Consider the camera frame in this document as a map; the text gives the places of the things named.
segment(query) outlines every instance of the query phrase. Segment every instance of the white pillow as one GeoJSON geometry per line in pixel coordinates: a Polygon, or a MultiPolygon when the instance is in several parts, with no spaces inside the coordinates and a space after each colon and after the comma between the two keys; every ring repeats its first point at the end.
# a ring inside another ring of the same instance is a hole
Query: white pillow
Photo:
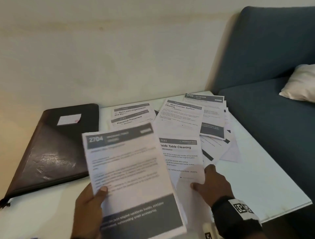
{"type": "Polygon", "coordinates": [[[279,95],[315,103],[315,64],[297,66],[279,95]]]}

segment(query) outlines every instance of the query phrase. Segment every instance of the wall stain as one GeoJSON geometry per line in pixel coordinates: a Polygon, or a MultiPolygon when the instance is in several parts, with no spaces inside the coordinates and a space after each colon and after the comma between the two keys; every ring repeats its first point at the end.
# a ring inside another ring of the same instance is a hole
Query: wall stain
{"type": "Polygon", "coordinates": [[[0,28],[0,37],[12,37],[45,32],[71,32],[81,30],[111,31],[133,26],[185,24],[192,21],[228,20],[235,12],[213,14],[189,14],[161,16],[156,18],[134,18],[124,20],[97,20],[90,22],[45,22],[29,25],[13,25],[0,28]]]}

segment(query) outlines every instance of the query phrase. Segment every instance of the beige wall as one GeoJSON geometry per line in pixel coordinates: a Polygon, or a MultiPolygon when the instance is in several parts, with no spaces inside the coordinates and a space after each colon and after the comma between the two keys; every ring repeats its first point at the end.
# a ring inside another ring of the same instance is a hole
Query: beige wall
{"type": "Polygon", "coordinates": [[[43,110],[207,89],[248,5],[315,0],[0,0],[0,197],[43,110]]]}

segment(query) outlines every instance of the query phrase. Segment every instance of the number 2704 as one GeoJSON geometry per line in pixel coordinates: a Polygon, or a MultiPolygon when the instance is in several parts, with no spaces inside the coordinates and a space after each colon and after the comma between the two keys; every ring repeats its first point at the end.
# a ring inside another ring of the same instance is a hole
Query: number 2704
{"type": "Polygon", "coordinates": [[[103,136],[100,136],[100,137],[90,137],[89,140],[90,140],[90,143],[91,143],[91,142],[95,142],[95,141],[100,141],[100,140],[103,140],[103,136]]]}

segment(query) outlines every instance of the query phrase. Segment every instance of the table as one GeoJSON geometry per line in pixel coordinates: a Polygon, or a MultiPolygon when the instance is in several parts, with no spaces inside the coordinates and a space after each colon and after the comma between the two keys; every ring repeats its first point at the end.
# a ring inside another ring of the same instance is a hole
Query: table
{"type": "MultiPolygon", "coordinates": [[[[201,93],[212,95],[209,91],[201,93]]],[[[182,100],[183,95],[170,98],[182,100]]],[[[159,110],[164,100],[149,102],[159,110]]],[[[111,109],[100,109],[100,131],[108,129],[111,109]]],[[[262,222],[312,204],[233,116],[231,121],[242,162],[220,160],[216,168],[231,183],[235,197],[245,201],[262,222]]],[[[11,207],[0,211],[0,238],[70,238],[74,202],[88,183],[89,178],[84,178],[14,198],[11,207]]]]}

